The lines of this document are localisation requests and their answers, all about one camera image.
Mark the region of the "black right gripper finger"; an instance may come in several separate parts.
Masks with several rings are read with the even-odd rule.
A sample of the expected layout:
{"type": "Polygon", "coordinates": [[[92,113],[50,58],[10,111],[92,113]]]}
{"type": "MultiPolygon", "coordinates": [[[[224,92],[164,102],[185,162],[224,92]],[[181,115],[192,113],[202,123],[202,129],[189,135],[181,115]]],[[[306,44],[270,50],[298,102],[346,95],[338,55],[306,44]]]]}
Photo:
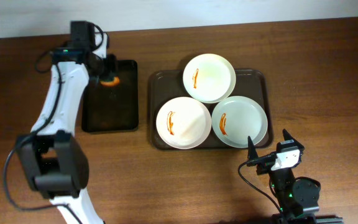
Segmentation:
{"type": "Polygon", "coordinates": [[[247,137],[247,142],[248,142],[248,154],[247,154],[247,159],[248,160],[255,160],[258,159],[258,154],[256,151],[256,148],[254,146],[254,143],[252,141],[252,138],[250,136],[247,137]]]}
{"type": "Polygon", "coordinates": [[[283,129],[282,133],[285,141],[292,140],[293,142],[298,143],[298,141],[294,137],[292,137],[291,134],[286,129],[283,129]]]}

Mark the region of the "orange green scrub sponge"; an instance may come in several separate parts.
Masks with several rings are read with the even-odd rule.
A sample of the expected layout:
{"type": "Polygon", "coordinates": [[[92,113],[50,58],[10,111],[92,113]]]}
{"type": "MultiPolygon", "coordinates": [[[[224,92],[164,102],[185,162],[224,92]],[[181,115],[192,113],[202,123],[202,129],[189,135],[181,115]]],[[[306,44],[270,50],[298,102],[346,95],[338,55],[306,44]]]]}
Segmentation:
{"type": "Polygon", "coordinates": [[[114,87],[120,84],[120,79],[119,77],[112,77],[110,80],[100,80],[99,82],[102,86],[114,87]]]}

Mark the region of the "white plate top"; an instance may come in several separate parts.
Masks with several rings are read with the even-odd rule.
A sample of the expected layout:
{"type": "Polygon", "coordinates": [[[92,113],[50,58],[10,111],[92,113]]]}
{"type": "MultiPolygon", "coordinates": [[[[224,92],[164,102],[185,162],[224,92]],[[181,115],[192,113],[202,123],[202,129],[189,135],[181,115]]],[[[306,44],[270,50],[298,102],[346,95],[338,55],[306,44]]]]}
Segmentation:
{"type": "Polygon", "coordinates": [[[231,63],[217,54],[201,54],[191,59],[183,71],[187,93],[202,103],[217,103],[227,98],[236,85],[231,63]]]}

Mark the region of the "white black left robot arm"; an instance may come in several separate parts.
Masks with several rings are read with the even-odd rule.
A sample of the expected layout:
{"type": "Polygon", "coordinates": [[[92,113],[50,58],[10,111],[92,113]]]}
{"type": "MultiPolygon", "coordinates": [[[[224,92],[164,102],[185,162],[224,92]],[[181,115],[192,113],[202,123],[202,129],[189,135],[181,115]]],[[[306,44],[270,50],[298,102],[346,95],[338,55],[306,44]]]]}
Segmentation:
{"type": "Polygon", "coordinates": [[[75,123],[90,75],[103,71],[107,49],[52,51],[51,82],[40,116],[12,150],[29,187],[49,200],[45,208],[58,208],[67,223],[103,223],[88,193],[90,167],[75,139],[75,123]]]}

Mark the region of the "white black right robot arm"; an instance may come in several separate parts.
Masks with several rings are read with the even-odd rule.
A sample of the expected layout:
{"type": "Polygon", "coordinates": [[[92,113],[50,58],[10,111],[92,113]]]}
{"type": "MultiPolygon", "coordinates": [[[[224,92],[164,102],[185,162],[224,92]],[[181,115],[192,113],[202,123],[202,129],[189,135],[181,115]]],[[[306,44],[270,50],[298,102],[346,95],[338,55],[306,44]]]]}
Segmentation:
{"type": "Polygon", "coordinates": [[[248,140],[246,165],[255,166],[257,175],[269,175],[269,189],[276,198],[273,203],[278,214],[270,223],[316,223],[314,214],[319,211],[318,199],[321,184],[309,177],[295,177],[293,169],[301,163],[305,147],[283,130],[282,142],[276,150],[259,157],[251,138],[248,140]]]}

